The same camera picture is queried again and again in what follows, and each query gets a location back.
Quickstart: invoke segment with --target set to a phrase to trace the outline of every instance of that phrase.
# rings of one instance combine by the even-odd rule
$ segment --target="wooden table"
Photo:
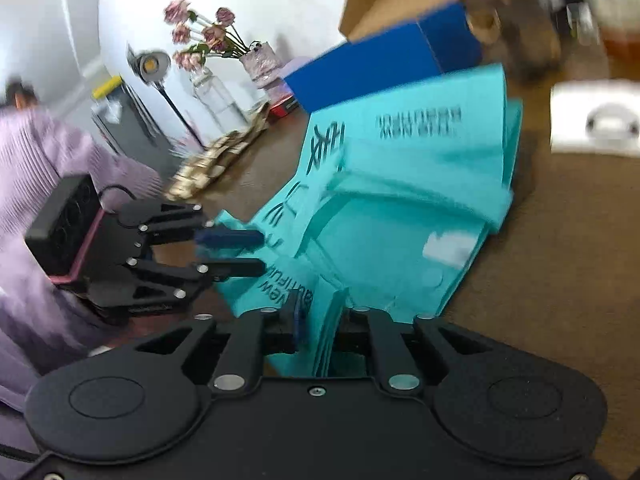
[[[612,74],[640,79],[640,66]],[[444,316],[594,379],[609,404],[595,456],[627,478],[640,466],[640,160],[551,154],[549,91],[561,78],[509,86],[524,99],[514,205]],[[199,197],[206,212],[250,219],[293,175],[307,120],[298,110],[272,126]],[[193,246],[160,256],[184,264]],[[194,311],[229,316],[213,291]]]

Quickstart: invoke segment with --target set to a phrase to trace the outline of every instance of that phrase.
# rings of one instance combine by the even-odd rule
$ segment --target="open cardboard box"
[[[458,0],[346,0],[347,42],[286,76],[309,113],[478,63]]]

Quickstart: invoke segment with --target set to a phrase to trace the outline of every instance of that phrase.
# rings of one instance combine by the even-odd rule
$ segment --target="white sticker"
[[[441,264],[463,269],[476,248],[478,237],[462,231],[431,233],[422,248],[422,256]]]

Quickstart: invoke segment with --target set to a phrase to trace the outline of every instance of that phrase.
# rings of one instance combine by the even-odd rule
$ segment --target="silver screw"
[[[411,374],[398,374],[389,378],[389,386],[394,390],[408,391],[420,386],[420,379]]]
[[[326,393],[326,390],[322,386],[314,386],[309,388],[309,395],[312,397],[322,397]]]
[[[220,375],[220,377],[216,377],[216,380],[213,381],[213,385],[219,390],[231,392],[238,388],[242,388],[244,386],[244,379],[239,375],[225,374]]]

